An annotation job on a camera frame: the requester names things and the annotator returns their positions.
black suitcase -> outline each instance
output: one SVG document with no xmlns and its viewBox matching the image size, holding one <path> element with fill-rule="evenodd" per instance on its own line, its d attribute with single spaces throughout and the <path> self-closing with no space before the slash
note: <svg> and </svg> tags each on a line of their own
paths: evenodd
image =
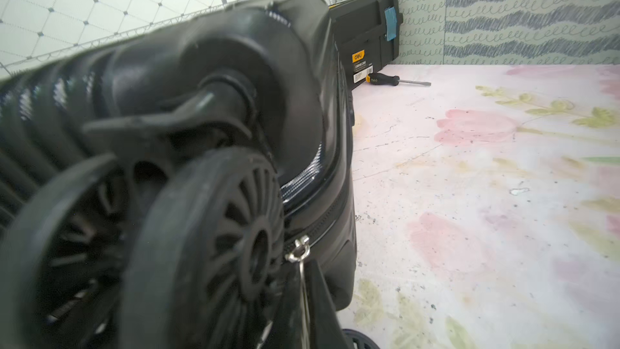
<svg viewBox="0 0 620 349">
<path fill-rule="evenodd" d="M 334 35 L 352 90 L 398 57 L 398 0 L 347 0 L 330 6 Z"/>
<path fill-rule="evenodd" d="M 251 344 L 302 235 L 351 301 L 352 121 L 322 0 L 247 0 L 0 90 L 0 346 Z"/>
</svg>

green leaf pattern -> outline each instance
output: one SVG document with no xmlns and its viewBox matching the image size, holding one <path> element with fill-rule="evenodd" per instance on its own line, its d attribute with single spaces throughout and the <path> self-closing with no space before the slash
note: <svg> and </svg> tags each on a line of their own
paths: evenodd
<svg viewBox="0 0 620 349">
<path fill-rule="evenodd" d="M 518 96 L 518 98 L 510 97 L 510 92 L 507 92 L 504 88 L 494 89 L 492 87 L 485 87 L 482 85 L 476 86 L 476 89 L 482 91 L 482 96 L 485 97 L 501 97 L 504 100 L 496 101 L 496 104 L 506 105 L 506 106 L 518 106 L 518 105 L 527 105 L 527 106 L 535 106 L 536 108 L 531 108 L 525 111 L 527 114 L 531 114 L 533 116 L 550 116 L 553 114 L 571 114 L 574 116 L 579 116 L 579 119 L 575 119 L 572 121 L 573 124 L 578 126 L 584 126 L 588 128 L 607 128 L 614 126 L 618 123 L 617 114 L 612 110 L 607 110 L 604 108 L 594 107 L 592 108 L 591 116 L 584 116 L 583 114 L 576 113 L 572 111 L 575 108 L 575 105 L 569 100 L 558 99 L 550 102 L 548 106 L 539 105 L 535 102 L 534 96 L 530 93 L 522 93 Z"/>
</svg>

zipper pull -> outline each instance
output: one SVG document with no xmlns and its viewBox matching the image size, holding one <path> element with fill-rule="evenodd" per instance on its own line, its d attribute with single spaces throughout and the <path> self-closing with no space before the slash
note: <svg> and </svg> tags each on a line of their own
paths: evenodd
<svg viewBox="0 0 620 349">
<path fill-rule="evenodd" d="M 308 305 L 304 260 L 310 255 L 310 238 L 306 235 L 295 240 L 295 248 L 285 256 L 290 263 L 299 267 L 299 308 L 301 310 L 301 349 L 310 349 L 310 306 Z"/>
</svg>

wheel spokes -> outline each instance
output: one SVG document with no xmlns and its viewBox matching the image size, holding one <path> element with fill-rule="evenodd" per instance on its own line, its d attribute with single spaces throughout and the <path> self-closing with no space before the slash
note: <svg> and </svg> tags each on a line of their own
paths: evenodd
<svg viewBox="0 0 620 349">
<path fill-rule="evenodd" d="M 231 193 L 229 201 L 231 205 L 229 205 L 228 211 L 232 213 L 227 213 L 226 217 L 232 218 L 240 224 L 249 224 L 252 213 L 241 189 L 235 189 Z"/>
<path fill-rule="evenodd" d="M 120 298 L 120 284 L 87 294 L 62 320 L 57 334 L 66 348 L 85 348 L 97 329 L 108 321 Z"/>
<path fill-rule="evenodd" d="M 118 275 L 117 259 L 104 257 L 96 261 L 80 261 L 50 270 L 53 277 L 50 283 L 50 294 L 57 298 L 73 296 L 88 286 L 91 279 L 105 275 Z"/>
</svg>

